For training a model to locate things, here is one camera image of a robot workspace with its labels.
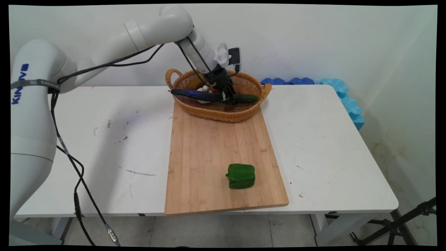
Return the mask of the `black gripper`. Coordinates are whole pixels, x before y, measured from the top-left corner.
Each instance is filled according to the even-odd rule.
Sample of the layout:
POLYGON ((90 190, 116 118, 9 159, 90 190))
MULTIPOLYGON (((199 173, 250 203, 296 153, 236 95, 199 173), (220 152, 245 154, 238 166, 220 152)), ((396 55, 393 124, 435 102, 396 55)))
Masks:
POLYGON ((213 91, 221 92, 221 102, 231 102, 237 104, 234 99, 234 85, 232 82, 233 74, 228 73, 226 68, 216 67, 212 72, 205 74, 206 85, 213 91))

